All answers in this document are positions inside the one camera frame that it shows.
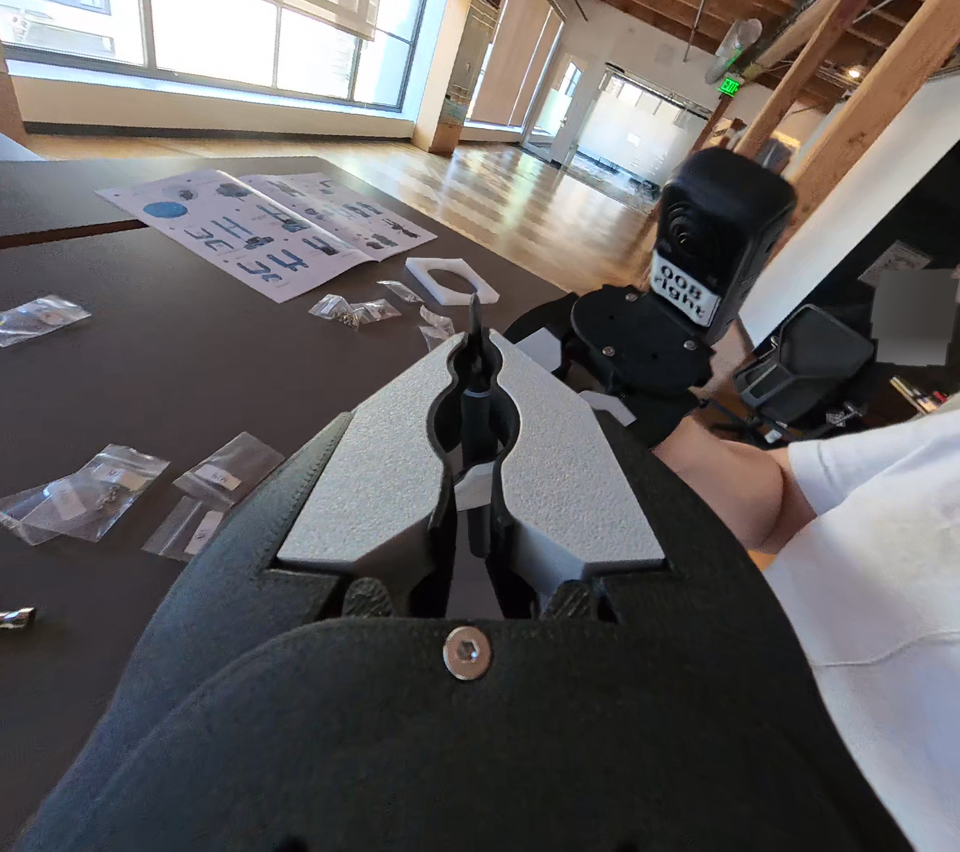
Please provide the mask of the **person's white shirt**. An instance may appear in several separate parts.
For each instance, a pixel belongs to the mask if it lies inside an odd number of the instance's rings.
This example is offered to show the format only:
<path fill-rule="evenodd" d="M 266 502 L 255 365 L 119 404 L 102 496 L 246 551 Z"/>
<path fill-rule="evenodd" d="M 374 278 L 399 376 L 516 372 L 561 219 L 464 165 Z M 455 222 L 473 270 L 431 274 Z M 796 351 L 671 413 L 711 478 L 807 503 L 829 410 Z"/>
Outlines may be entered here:
<path fill-rule="evenodd" d="M 814 519 L 766 580 L 910 843 L 958 850 L 958 409 L 788 454 Z"/>

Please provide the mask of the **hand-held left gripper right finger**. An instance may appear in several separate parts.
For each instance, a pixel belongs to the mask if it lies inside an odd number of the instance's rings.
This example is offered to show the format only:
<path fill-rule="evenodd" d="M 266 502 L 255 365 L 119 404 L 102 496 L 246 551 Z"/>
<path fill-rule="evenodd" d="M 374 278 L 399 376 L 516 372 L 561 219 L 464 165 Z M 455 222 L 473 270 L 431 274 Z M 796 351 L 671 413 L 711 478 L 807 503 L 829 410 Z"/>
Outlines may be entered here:
<path fill-rule="evenodd" d="M 500 461 L 510 564 L 538 594 L 563 582 L 660 566 L 666 556 L 601 424 L 577 393 L 492 332 L 496 385 L 518 413 Z"/>

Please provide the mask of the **person's right forearm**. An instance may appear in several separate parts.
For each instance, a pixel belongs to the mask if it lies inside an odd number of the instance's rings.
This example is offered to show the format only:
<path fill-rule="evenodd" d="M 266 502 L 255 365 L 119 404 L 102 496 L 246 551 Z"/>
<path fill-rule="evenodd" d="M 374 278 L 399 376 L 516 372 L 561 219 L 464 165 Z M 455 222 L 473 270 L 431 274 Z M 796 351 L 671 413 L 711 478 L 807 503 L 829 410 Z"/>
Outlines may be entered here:
<path fill-rule="evenodd" d="M 722 440 L 685 418 L 653 452 L 752 552 L 777 555 L 815 520 L 786 448 Z"/>

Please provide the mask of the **wooden support post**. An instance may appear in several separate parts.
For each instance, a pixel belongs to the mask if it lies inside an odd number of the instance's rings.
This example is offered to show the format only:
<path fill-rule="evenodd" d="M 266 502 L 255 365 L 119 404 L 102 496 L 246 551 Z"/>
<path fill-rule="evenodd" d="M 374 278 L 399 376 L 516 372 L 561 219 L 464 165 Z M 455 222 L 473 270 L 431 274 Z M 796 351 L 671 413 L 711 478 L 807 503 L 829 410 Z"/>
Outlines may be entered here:
<path fill-rule="evenodd" d="M 798 100 L 806 82 L 870 0 L 836 0 L 773 95 L 738 140 L 735 153 L 754 160 Z"/>
<path fill-rule="evenodd" d="M 798 232 L 959 42 L 959 0 L 926 0 L 807 151 L 792 178 Z"/>

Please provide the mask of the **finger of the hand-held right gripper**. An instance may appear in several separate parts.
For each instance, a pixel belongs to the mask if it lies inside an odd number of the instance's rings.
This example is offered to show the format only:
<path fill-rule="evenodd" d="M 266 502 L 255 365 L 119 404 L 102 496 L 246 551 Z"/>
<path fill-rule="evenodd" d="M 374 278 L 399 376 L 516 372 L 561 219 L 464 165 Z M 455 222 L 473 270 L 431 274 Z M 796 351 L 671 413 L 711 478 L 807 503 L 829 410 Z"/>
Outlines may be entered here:
<path fill-rule="evenodd" d="M 610 414 L 621 426 L 629 427 L 637 420 L 630 408 L 615 395 L 585 390 L 584 402 L 595 411 Z"/>
<path fill-rule="evenodd" d="M 517 342 L 517 348 L 548 373 L 563 366 L 562 341 L 551 330 L 536 330 Z"/>

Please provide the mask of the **dark desk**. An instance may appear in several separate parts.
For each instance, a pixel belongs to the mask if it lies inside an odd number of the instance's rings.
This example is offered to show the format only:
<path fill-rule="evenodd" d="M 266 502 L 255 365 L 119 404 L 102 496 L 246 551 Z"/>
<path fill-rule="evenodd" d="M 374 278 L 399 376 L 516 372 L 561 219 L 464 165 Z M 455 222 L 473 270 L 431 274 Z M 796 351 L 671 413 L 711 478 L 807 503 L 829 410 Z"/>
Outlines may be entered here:
<path fill-rule="evenodd" d="M 416 309 L 350 330 L 276 304 L 97 194 L 195 170 L 319 172 L 435 234 L 500 294 L 498 330 L 562 292 L 318 159 L 2 163 L 2 309 L 55 293 L 90 317 L 2 349 L 2 496 L 76 471 L 116 443 L 169 462 L 97 543 L 28 546 L 2 529 L 2 850 L 88 739 L 182 565 L 143 550 L 176 478 L 242 432 L 284 456 L 426 355 Z"/>

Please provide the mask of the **white foam piece with hole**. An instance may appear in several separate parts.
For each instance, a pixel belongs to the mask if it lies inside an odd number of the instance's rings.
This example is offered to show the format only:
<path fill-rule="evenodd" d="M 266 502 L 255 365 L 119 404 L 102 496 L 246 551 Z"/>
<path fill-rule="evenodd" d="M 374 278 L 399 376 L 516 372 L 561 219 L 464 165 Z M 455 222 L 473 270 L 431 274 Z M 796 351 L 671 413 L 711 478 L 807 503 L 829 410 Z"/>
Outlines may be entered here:
<path fill-rule="evenodd" d="M 481 305 L 499 302 L 499 293 L 462 258 L 407 258 L 407 272 L 441 306 L 469 306 L 473 298 Z M 440 282 L 436 275 L 448 273 L 469 286 L 462 292 Z"/>

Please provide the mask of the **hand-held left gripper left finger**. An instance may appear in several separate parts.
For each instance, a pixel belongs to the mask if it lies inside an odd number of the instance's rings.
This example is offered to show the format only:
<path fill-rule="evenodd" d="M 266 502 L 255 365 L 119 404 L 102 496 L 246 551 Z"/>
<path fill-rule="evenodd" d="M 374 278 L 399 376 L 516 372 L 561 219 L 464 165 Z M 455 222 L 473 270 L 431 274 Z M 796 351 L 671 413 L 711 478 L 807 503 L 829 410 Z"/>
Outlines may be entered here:
<path fill-rule="evenodd" d="M 456 333 L 358 405 L 277 558 L 284 566 L 375 578 L 425 578 L 428 526 L 448 469 L 431 410 L 453 384 Z"/>

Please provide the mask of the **black equipment case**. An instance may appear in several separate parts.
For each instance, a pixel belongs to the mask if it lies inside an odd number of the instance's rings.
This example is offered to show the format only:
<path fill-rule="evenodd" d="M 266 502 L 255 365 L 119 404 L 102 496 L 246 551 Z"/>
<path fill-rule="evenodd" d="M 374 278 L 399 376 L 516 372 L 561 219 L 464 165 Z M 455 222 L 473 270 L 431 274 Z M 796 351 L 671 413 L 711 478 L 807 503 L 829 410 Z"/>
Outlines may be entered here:
<path fill-rule="evenodd" d="M 774 334 L 774 345 L 733 376 L 751 412 L 786 426 L 837 395 L 871 360 L 876 345 L 813 305 L 793 312 Z"/>

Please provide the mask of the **black precision screwdriver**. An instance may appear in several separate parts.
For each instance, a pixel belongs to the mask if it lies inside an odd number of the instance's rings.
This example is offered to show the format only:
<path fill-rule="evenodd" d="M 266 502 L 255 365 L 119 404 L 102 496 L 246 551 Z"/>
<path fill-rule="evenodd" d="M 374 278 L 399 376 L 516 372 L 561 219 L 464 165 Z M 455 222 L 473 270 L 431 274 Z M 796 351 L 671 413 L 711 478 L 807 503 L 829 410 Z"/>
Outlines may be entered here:
<path fill-rule="evenodd" d="M 492 366 L 485 348 L 482 308 L 478 293 L 470 296 L 470 362 L 461 397 L 462 475 L 455 486 L 457 509 L 465 513 L 471 554 L 485 559 L 490 553 L 490 504 L 498 438 L 491 425 Z"/>

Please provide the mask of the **open instruction booklet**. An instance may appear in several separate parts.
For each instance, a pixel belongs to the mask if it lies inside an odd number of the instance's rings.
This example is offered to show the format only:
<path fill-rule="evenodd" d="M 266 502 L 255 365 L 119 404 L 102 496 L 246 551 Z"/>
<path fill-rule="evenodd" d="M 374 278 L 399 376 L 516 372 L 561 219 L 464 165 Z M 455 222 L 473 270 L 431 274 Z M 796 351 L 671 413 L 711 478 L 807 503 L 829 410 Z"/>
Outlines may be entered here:
<path fill-rule="evenodd" d="M 278 304 L 436 238 L 320 173 L 207 170 L 97 194 Z"/>

